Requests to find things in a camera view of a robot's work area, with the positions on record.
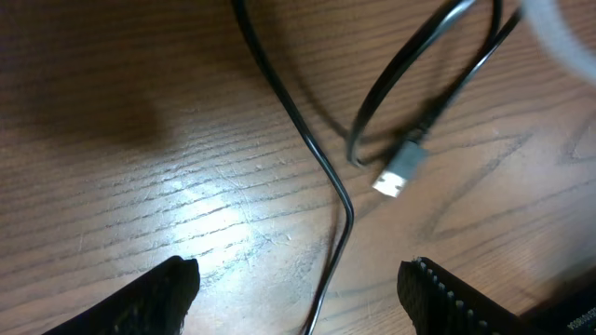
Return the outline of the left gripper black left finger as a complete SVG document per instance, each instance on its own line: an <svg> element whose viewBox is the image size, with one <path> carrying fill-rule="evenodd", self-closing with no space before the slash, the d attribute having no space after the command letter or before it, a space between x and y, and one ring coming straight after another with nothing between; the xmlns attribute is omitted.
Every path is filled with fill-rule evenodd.
<svg viewBox="0 0 596 335"><path fill-rule="evenodd" d="M173 256L44 335L180 335L199 286L197 260Z"/></svg>

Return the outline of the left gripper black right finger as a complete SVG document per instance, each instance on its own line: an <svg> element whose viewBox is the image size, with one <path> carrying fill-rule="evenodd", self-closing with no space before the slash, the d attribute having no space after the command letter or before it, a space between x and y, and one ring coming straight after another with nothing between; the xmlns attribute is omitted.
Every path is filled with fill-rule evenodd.
<svg viewBox="0 0 596 335"><path fill-rule="evenodd" d="M397 292L418 335L543 332L426 257L400 264Z"/></svg>

